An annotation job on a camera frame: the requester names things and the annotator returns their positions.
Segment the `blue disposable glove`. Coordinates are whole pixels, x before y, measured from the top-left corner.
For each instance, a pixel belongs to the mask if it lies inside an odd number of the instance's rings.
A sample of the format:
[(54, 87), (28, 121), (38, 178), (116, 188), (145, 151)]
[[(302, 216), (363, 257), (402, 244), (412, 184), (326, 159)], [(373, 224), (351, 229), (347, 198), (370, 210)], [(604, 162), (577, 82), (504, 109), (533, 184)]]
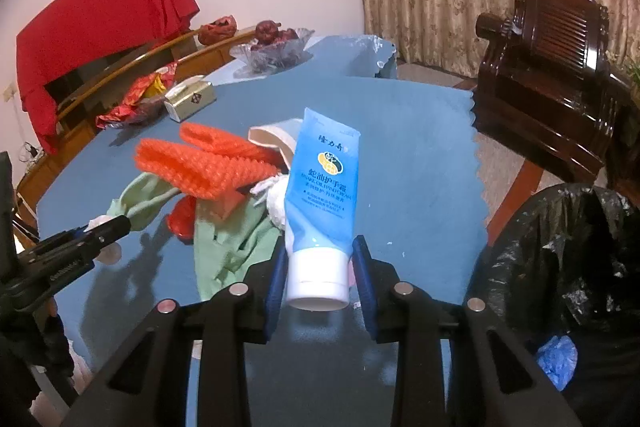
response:
[(567, 335), (553, 336), (537, 350), (535, 359), (554, 387), (562, 391), (574, 377), (578, 351)]

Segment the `red plastic bag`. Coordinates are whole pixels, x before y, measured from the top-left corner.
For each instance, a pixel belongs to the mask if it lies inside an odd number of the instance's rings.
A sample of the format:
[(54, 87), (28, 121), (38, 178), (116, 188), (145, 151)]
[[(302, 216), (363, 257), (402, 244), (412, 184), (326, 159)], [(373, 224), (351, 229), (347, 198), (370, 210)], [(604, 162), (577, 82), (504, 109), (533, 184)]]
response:
[(166, 225), (180, 241), (191, 242), (194, 236), (196, 198), (183, 196), (166, 217)]

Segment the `green rubber glove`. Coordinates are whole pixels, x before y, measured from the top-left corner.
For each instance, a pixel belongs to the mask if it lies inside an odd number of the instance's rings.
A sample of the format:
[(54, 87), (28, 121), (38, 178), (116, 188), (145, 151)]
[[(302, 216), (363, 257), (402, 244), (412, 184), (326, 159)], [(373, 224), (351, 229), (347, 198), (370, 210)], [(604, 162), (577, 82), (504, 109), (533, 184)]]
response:
[[(221, 202), (199, 199), (194, 217), (194, 271), (198, 295), (205, 301), (225, 287), (242, 281), (255, 263), (268, 260), (281, 229), (271, 221), (267, 193), (283, 181), (277, 174), (258, 182), (240, 196), (229, 211)], [(106, 210), (108, 217), (125, 216), (134, 231), (141, 231), (178, 196), (178, 188), (152, 173), (142, 173), (126, 186)]]

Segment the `orange foam fruit net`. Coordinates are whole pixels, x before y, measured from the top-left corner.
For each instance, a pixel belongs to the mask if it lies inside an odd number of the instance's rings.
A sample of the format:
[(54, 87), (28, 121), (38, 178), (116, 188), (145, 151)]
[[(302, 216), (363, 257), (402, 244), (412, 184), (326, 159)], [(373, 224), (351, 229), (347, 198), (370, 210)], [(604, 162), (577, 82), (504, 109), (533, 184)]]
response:
[(157, 139), (143, 139), (138, 144), (134, 163), (183, 194), (210, 200), (279, 173), (265, 161), (218, 155)]

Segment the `white tissue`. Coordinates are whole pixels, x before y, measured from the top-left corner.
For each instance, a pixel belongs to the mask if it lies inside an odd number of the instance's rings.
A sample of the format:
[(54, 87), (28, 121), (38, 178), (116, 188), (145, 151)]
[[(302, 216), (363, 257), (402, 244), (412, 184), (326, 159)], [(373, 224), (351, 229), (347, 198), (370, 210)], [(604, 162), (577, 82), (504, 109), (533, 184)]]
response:
[(254, 205), (265, 204), (271, 223), (281, 231), (286, 227), (285, 194), (288, 188), (288, 175), (278, 174), (262, 180), (250, 189), (250, 195), (256, 198)]

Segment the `blue hand cream tube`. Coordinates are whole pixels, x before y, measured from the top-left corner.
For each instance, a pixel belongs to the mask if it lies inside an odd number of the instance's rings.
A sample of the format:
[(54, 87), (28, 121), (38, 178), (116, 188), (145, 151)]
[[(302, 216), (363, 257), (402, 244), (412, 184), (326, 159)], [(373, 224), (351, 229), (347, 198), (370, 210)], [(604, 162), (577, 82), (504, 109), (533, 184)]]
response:
[(307, 108), (285, 194), (285, 301), (311, 312), (349, 304), (360, 132)]

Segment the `blue white paper cup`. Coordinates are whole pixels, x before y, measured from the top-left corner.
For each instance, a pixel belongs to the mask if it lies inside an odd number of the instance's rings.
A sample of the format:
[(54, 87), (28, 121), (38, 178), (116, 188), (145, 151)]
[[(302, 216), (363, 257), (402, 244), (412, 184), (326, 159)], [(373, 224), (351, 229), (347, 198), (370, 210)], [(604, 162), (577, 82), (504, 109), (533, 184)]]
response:
[(247, 140), (255, 145), (275, 150), (282, 157), (286, 168), (290, 169), (302, 124), (302, 118), (292, 118), (251, 127), (248, 130)]

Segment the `black lined trash bin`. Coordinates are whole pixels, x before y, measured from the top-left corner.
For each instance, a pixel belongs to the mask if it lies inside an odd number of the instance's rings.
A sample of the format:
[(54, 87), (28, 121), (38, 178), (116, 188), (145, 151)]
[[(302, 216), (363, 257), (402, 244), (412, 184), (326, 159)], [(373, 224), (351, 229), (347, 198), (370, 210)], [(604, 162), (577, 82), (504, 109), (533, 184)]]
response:
[(573, 340), (576, 371), (560, 392), (582, 425), (638, 425), (639, 209), (629, 199), (578, 183), (535, 194), (480, 254), (466, 293), (534, 359), (553, 336)]

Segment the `red snack packets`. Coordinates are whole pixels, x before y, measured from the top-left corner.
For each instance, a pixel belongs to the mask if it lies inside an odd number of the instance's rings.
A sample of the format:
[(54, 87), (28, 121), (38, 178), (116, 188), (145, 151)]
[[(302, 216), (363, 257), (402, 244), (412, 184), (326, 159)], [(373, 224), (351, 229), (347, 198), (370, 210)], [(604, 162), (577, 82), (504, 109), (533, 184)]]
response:
[(164, 95), (174, 87), (178, 63), (172, 62), (134, 80), (122, 101), (96, 117), (99, 129), (144, 124), (164, 108)]

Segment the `beige tissue box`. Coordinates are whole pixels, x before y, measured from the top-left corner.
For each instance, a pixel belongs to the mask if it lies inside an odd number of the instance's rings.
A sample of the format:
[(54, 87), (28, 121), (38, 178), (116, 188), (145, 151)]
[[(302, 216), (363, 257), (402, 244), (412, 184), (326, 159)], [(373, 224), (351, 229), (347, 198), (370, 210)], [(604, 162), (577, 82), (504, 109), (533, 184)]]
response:
[(164, 105), (171, 120), (183, 122), (216, 98), (214, 86), (203, 75), (197, 75), (169, 89), (164, 95)]

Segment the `blue tablecloth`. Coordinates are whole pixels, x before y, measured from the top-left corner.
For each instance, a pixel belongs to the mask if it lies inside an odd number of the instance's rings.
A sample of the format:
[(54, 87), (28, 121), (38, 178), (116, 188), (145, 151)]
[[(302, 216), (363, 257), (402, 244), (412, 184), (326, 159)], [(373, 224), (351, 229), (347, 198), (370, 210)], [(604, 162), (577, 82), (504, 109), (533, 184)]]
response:
[[(303, 283), (348, 279), (352, 239), (363, 235), (374, 259), (402, 281), (445, 303), (462, 303), (476, 258), (486, 245), (487, 206), (477, 176), (469, 91), (404, 80), (329, 72), (286, 72), (216, 88), (217, 101), (195, 121), (242, 136), (256, 124), (300, 117), (302, 157), (286, 191), (286, 243), (295, 237), (293, 285), (284, 292), (277, 329), (265, 346), (245, 348), (253, 426), (389, 426), (397, 343), (379, 345), (352, 303), (324, 311)], [(357, 160), (338, 145), (337, 128), (360, 133)], [(99, 216), (140, 171), (142, 138), (177, 141), (163, 119), (134, 138), (101, 131), (38, 204), (44, 236)], [(152, 305), (200, 301), (193, 247), (169, 238), (160, 218), (124, 239), (122, 260), (96, 264), (56, 295), (65, 334), (99, 369)]]

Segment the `glass fruit bowl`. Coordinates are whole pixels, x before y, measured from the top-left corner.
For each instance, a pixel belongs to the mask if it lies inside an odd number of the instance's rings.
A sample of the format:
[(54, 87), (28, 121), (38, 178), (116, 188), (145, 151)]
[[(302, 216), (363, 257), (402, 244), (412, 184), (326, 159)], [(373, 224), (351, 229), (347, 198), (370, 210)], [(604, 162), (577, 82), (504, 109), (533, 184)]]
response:
[(236, 72), (238, 77), (268, 76), (291, 69), (311, 59), (312, 54), (306, 50), (314, 31), (307, 28), (296, 28), (297, 39), (259, 46), (256, 39), (250, 43), (232, 46), (230, 55), (240, 61), (243, 66)]

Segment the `red cloth cover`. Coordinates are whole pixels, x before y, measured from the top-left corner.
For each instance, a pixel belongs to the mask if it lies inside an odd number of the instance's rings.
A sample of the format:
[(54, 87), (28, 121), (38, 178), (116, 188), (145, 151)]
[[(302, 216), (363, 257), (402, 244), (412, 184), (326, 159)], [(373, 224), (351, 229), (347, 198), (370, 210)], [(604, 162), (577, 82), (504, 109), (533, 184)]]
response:
[(43, 150), (58, 151), (50, 82), (97, 58), (174, 38), (198, 12), (195, 0), (52, 1), (16, 37), (17, 87)]

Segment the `red decorative pumpkin ornament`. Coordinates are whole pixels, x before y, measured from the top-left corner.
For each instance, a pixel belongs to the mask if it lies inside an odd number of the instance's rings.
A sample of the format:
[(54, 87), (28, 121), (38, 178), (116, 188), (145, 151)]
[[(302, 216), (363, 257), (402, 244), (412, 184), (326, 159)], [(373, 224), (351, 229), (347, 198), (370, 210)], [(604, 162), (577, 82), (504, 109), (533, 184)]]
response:
[(198, 28), (198, 42), (202, 46), (213, 46), (234, 37), (237, 31), (238, 25), (235, 18), (232, 15), (226, 15)]

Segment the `red apples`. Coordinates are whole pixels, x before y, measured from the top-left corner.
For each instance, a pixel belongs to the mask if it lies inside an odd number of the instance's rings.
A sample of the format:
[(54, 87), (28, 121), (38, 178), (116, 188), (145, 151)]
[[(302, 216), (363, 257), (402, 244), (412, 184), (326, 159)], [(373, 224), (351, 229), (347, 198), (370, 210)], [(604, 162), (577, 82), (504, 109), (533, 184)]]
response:
[(274, 49), (283, 51), (291, 42), (299, 43), (298, 33), (293, 28), (281, 29), (281, 24), (274, 20), (262, 20), (255, 27), (255, 43), (252, 51)]

